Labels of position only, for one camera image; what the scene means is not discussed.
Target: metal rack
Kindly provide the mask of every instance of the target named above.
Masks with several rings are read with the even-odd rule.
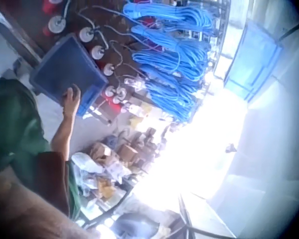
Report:
[[[168,237],[169,239],[176,239],[182,234],[184,235],[183,237],[184,239],[196,239],[195,236],[196,234],[200,234],[209,238],[234,239],[234,237],[222,236],[222,235],[210,233],[207,231],[200,230],[196,227],[193,227],[181,194],[178,196],[178,203],[179,203],[179,211],[180,211],[179,214],[184,225],[181,226],[179,229],[175,230]]]

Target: floor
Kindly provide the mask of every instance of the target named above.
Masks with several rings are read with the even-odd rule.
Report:
[[[12,69],[13,63],[18,57],[18,54],[0,35],[0,77],[7,69]],[[20,81],[31,88],[28,79],[29,72],[23,73],[20,77]],[[44,137],[48,141],[51,141],[63,119],[62,108],[59,104],[55,103],[44,94],[37,96],[36,100],[43,122]],[[95,118],[87,118],[84,120],[76,118],[70,145],[70,154],[84,149],[93,142],[112,134],[117,128],[118,130],[123,130],[127,127],[128,123],[128,114],[121,114],[117,121],[110,127],[105,126]]]

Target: blue plastic crate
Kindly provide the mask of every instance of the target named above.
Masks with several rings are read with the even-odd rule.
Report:
[[[81,94],[78,116],[83,116],[108,81],[74,34],[59,41],[33,71],[30,83],[59,104],[67,88],[76,84]]]
[[[282,46],[249,21],[225,79],[225,88],[250,102],[270,77]]]

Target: person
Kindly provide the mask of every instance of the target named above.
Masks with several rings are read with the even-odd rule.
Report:
[[[31,91],[18,80],[0,78],[0,173],[12,169],[20,183],[73,220],[80,200],[68,158],[80,98],[77,86],[67,89],[63,121],[49,144]]]
[[[19,183],[0,176],[0,239],[99,239]]]

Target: blue rope coil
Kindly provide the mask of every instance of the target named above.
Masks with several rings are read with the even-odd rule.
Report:
[[[210,50],[210,45],[207,42],[178,40],[167,33],[141,25],[133,26],[131,31],[148,38],[157,45],[176,52],[179,55],[178,64],[180,64],[180,61],[183,61],[194,67],[199,62],[206,61],[207,52]]]
[[[132,58],[140,64],[150,64],[166,72],[171,72],[178,61],[177,54],[169,51],[156,52],[142,50],[132,54]],[[198,63],[195,67],[190,66],[187,62],[181,61],[177,71],[180,72],[183,77],[191,81],[198,81],[205,74],[206,67],[207,60]]]
[[[127,3],[123,14],[128,18],[137,19],[143,16],[154,16],[159,20],[177,22],[188,30],[210,32],[213,28],[213,17],[208,11],[193,6],[170,6],[160,3]]]
[[[154,79],[146,81],[145,86],[157,107],[172,115],[177,121],[188,120],[195,104],[192,93],[198,90],[198,84],[182,78],[175,78],[157,68],[142,64],[140,70],[148,73]]]

